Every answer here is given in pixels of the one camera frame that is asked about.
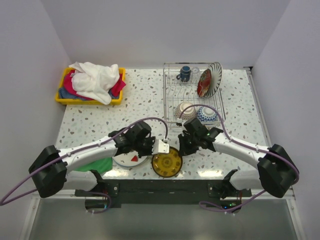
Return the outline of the red floral plate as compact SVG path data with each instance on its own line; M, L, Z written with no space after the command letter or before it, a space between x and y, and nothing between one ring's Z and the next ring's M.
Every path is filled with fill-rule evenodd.
M204 97L208 92L212 80L212 73L210 69L206 69L200 76L197 84L197 94L200 98Z

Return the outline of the yellow patterned plate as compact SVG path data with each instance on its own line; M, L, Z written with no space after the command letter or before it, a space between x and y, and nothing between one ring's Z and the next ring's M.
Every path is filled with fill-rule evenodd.
M152 169L154 172L163 178L171 178L179 174L183 166L183 158L179 151L174 148L169 148L169 153L158 153L152 157Z

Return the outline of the blue striped white plate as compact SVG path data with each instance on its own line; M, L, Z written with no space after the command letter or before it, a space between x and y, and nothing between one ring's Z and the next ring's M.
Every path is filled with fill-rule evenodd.
M211 98L219 91L223 79L223 67L219 62L211 63L208 69L211 72L211 81L209 89L204 95L205 98Z

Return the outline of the red patterned small dish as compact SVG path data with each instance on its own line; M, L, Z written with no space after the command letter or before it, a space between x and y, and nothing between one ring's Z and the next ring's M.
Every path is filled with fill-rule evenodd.
M192 103L184 101L179 103L175 108L174 117L176 122L179 122L180 119L182 121L188 121L197 117L197 111Z

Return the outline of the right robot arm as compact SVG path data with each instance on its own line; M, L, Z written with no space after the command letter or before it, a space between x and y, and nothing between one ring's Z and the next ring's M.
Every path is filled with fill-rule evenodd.
M178 135L179 154L189 156L199 149L226 154L256 169L244 174L231 173L223 183L223 192L230 197L240 190L262 188L276 198L282 198L299 180L300 172L286 150L278 144L262 146L232 136L217 127L206 128L197 118L182 124Z

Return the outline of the blue patterned bowl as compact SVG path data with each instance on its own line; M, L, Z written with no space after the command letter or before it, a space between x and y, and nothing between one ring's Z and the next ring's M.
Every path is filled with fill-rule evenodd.
M219 119L218 114L213 110L213 107L206 105L199 106L196 117L203 123L211 123Z

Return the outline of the dark blue mug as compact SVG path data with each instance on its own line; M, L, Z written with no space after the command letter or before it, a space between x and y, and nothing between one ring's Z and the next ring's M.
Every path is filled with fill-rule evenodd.
M180 80L181 82L183 83L186 83L190 80L191 78L191 68L187 65L183 66L181 69L180 69L180 72L179 74L176 76L176 79L177 80Z

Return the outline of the small clear glass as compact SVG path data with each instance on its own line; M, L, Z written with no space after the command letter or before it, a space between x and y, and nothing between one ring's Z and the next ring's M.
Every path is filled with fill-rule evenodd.
M200 79L201 76L201 72L200 69L198 67L193 67L191 69L191 77L190 79L192 80L193 83L197 83Z

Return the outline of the wire dish rack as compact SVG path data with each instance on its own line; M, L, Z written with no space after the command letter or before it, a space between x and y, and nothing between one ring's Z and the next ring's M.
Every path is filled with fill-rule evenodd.
M224 122L226 120L225 108L222 100L222 90L210 98L199 97L197 94L198 82L193 83L191 78L188 82L181 82L176 79L183 66L198 67L202 74L213 62L165 62L163 64L163 107L164 120L171 131L178 131L174 116L175 108L182 102L189 102L193 105L208 105L216 109Z

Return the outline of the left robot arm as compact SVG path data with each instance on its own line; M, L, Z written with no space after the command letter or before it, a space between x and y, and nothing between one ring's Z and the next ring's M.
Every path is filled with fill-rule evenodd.
M57 149L50 145L42 150L28 171L33 174L31 178L40 197L48 198L67 189L71 184L68 175L87 164L132 151L138 152L139 157L152 155L156 138L151 131L142 121L77 147Z

